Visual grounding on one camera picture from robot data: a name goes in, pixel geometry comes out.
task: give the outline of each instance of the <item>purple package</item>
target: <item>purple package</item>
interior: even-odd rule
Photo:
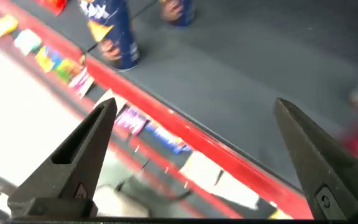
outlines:
[[[124,110],[116,119],[116,124],[132,134],[139,134],[143,129],[147,119],[134,107]]]

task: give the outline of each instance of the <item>shelf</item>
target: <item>shelf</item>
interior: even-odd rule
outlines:
[[[17,7],[28,3],[27,1],[15,0],[14,2],[17,4],[16,6],[12,4],[12,1],[0,0],[0,8],[17,17],[24,24],[23,26],[32,29],[45,39],[48,45],[54,46],[60,52],[70,54],[67,57],[77,60],[84,49],[93,44],[76,39],[82,35],[85,37],[90,35],[88,29],[77,27],[78,29],[74,30],[76,33],[73,35],[71,31],[69,32],[71,28],[65,31],[66,28],[63,25],[60,26],[60,24],[63,24],[60,19],[65,18],[64,22],[67,22],[70,19],[77,18],[77,15],[73,16],[73,14],[81,14],[74,5],[67,8],[66,13],[71,14],[71,17],[48,17],[45,16],[47,15],[46,12],[33,11],[34,9],[42,10],[42,8],[23,6],[23,9],[26,9],[23,10]],[[211,15],[215,12],[217,13],[217,20],[223,19],[225,14],[221,14],[216,8],[219,3],[214,1],[210,6],[203,4],[198,5],[200,8],[205,7],[205,11],[200,11],[200,19],[197,18],[195,23],[185,30],[169,29],[160,21],[158,6],[155,4],[148,7],[138,14],[134,20],[135,35],[142,54],[140,64],[127,73],[118,74],[103,65],[98,55],[91,52],[87,60],[88,71],[102,88],[111,88],[114,92],[129,100],[155,118],[168,131],[181,137],[195,149],[218,163],[225,171],[267,201],[276,203],[279,208],[295,218],[310,218],[311,214],[306,200],[297,187],[295,171],[289,162],[287,152],[283,148],[280,135],[275,131],[277,128],[275,128],[274,120],[270,114],[271,106],[269,103],[276,97],[275,92],[268,88],[260,88],[257,82],[252,82],[251,78],[243,76],[241,71],[232,68],[231,65],[219,62],[216,58],[206,57],[211,53],[206,49],[193,49],[192,44],[201,44],[204,41],[200,34],[205,32],[210,34],[211,37],[215,35],[216,38],[223,38],[219,34],[225,31],[224,29],[219,30],[222,27],[217,29],[205,23],[205,19],[212,19]],[[235,6],[235,4],[233,6],[230,3],[221,7],[231,8]],[[71,22],[76,27],[77,24],[81,23],[81,20],[78,16],[77,20],[74,19]],[[222,25],[223,23],[215,21],[213,25],[215,24]],[[202,27],[208,27],[210,30],[203,30]],[[191,44],[192,40],[189,38],[194,36],[197,38]],[[195,65],[194,63],[198,59],[202,59],[201,64]],[[153,72],[151,70],[151,67],[155,67],[153,63],[174,69]],[[175,67],[181,63],[188,66],[185,68]],[[209,75],[209,77],[203,78],[202,75]],[[188,78],[188,81],[185,83],[180,81],[186,78]],[[222,92],[219,91],[219,86],[214,86],[219,82],[227,83],[227,85],[235,84],[236,86],[240,84],[239,81],[244,80],[247,80],[247,82],[235,89],[236,91],[245,91],[241,94],[235,93],[236,91],[231,93],[228,90]],[[166,85],[157,86],[158,82],[156,81],[164,82]],[[260,99],[250,98],[253,90],[261,93]],[[184,102],[184,93],[197,97]],[[245,100],[248,104],[242,105],[241,100]],[[201,114],[206,114],[206,110],[208,110],[209,115],[202,118]],[[228,116],[226,112],[230,111],[235,114]],[[265,128],[267,132],[258,129],[262,127],[262,124],[258,121],[263,121],[262,124],[267,125],[268,128]],[[259,136],[265,136],[266,139],[261,140]],[[243,143],[238,144],[233,141],[233,138],[237,138],[238,141],[240,139],[245,141],[243,143],[249,144],[250,147],[242,147],[241,144]],[[279,154],[282,157],[273,156],[271,153]]]
[[[62,99],[71,109],[75,111],[76,114],[81,117],[86,116],[92,110],[93,104],[99,100],[106,90],[95,83],[86,94],[86,97],[79,99],[76,93],[65,86],[56,74],[53,72],[46,74],[43,73],[34,60],[34,53],[24,56],[12,44],[14,38],[17,37],[19,30],[25,28],[26,27],[20,26],[20,28],[15,32],[2,37],[0,39],[0,48],[18,60],[22,66],[27,67],[27,69],[30,70],[38,79],[41,79],[41,81],[46,83],[60,99]],[[119,154],[119,157],[123,159],[126,164],[129,163],[131,167],[135,167],[134,169],[136,171],[142,170],[141,167],[147,163],[142,170],[142,175],[147,176],[147,179],[151,180],[151,183],[157,183],[154,184],[154,186],[156,186],[155,188],[163,188],[164,190],[162,190],[162,192],[165,192],[165,195],[181,195],[188,189],[196,189],[195,194],[190,195],[188,198],[179,203],[186,207],[187,210],[189,210],[195,217],[224,218],[228,216],[232,218],[242,218],[255,217],[257,215],[256,217],[258,218],[268,218],[275,211],[275,209],[267,202],[260,199],[262,203],[270,206],[269,209],[259,211],[257,214],[253,211],[244,212],[244,207],[236,205],[235,203],[231,203],[231,206],[227,206],[227,202],[223,203],[221,199],[218,199],[204,190],[197,188],[195,184],[190,183],[187,188],[183,187],[188,180],[179,174],[177,167],[183,166],[190,154],[183,153],[179,156],[174,155],[170,153],[168,149],[163,149],[161,146],[159,146],[158,154],[158,152],[154,152],[153,148],[148,147],[142,140],[140,140],[142,138],[147,139],[147,135],[141,134],[141,136],[143,137],[131,138],[129,142],[132,147],[130,147],[122,140],[127,138],[128,134],[116,126],[112,135],[110,147],[116,149],[116,153]],[[153,142],[150,138],[148,142],[154,146],[158,144]],[[139,146],[139,151],[143,152],[143,154],[136,153],[135,149],[139,148]],[[169,173],[173,172],[172,176],[167,174],[164,170],[166,166],[170,166]],[[242,212],[243,216],[239,215],[236,211],[231,209],[231,207],[235,207],[236,210]]]

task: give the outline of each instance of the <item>blue can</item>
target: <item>blue can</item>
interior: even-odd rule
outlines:
[[[193,0],[160,0],[162,19],[176,27],[186,27],[194,19]]]
[[[139,50],[132,33],[126,0],[81,0],[89,28],[108,64],[127,70],[137,64]]]

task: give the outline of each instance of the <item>white floor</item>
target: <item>white floor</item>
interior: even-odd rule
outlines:
[[[0,176],[20,185],[80,122],[0,52]]]

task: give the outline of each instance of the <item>store shelf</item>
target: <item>store shelf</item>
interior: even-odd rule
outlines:
[[[39,66],[35,63],[34,60],[34,53],[24,56],[21,54],[19,49],[15,48],[12,44],[15,37],[18,35],[18,31],[15,31],[11,33],[10,35],[4,36],[0,39],[0,48],[3,49],[3,51],[7,52],[11,56],[13,56],[22,66],[25,66],[28,70],[30,70],[34,75],[41,79],[44,83],[48,85],[49,88],[53,90],[55,94],[59,96],[66,104],[69,105],[69,107],[73,108],[75,113],[79,114],[80,116],[86,116],[93,107],[93,104],[99,100],[99,98],[103,95],[103,93],[106,91],[102,87],[100,87],[98,84],[94,84],[93,87],[90,89],[90,91],[87,93],[86,97],[79,99],[79,97],[76,95],[76,93],[69,89],[67,86],[65,86],[57,77],[56,74],[53,72],[50,73],[43,73]],[[132,138],[130,142],[132,143],[132,147],[128,147],[126,143],[121,140],[128,137],[128,134],[125,133],[125,131],[120,130],[119,128],[114,128],[114,133],[112,136],[112,144],[114,149],[118,149],[120,158],[124,158],[127,163],[132,164],[132,167],[142,167],[147,162],[147,165],[143,169],[143,173],[146,171],[149,178],[152,179],[152,182],[157,182],[156,189],[165,189],[163,192],[168,192],[168,195],[180,195],[183,194],[188,189],[195,189],[196,186],[194,184],[189,184],[188,188],[185,188],[185,182],[188,182],[183,176],[180,177],[181,181],[177,181],[175,178],[179,173],[176,170],[174,176],[170,176],[167,174],[165,168],[166,166],[170,166],[169,161],[173,161],[171,170],[175,170],[176,167],[181,167],[184,162],[187,160],[189,154],[181,154],[180,156],[172,157],[173,154],[165,153],[168,152],[168,149],[165,149],[165,152],[162,148],[159,149],[159,153],[164,155],[158,155],[154,150],[150,147],[148,147],[146,144],[144,144],[141,140],[138,138]],[[155,142],[153,142],[151,139],[149,139],[149,142],[151,142],[153,145],[156,145]],[[145,152],[144,155],[149,156],[152,158],[152,161],[148,161],[149,159],[142,154],[135,153],[135,148],[139,148],[139,145],[141,145],[142,152]],[[194,217],[210,217],[210,218],[224,218],[224,217],[232,217],[232,218],[241,218],[244,216],[239,215],[236,211],[230,208],[230,206],[227,206],[226,203],[223,203],[220,199],[217,199],[216,197],[208,194],[205,191],[202,191],[200,189],[196,190],[196,194],[191,195],[190,197],[186,198],[180,204],[183,204],[191,213],[194,215]],[[161,205],[155,204],[153,206],[153,210],[161,210]],[[240,212],[244,210],[242,206],[234,206],[236,209]],[[266,210],[267,212],[259,212],[258,218],[267,218],[269,215],[271,215],[274,212],[274,208],[270,206],[270,210]],[[247,215],[251,215],[251,217],[255,216],[254,212],[245,212],[245,217]]]
[[[86,25],[79,25],[84,17],[74,1],[59,17],[25,0],[14,2],[22,8],[0,0],[67,57],[76,60],[94,45]],[[291,100],[334,136],[358,119],[346,100],[358,83],[358,4],[197,1],[194,24],[175,30],[160,20],[158,4],[150,3],[132,10],[142,60],[118,74],[92,51],[87,66],[97,83],[264,199],[295,218],[311,217],[272,105],[278,96]],[[91,91],[95,98],[103,92],[97,91]]]

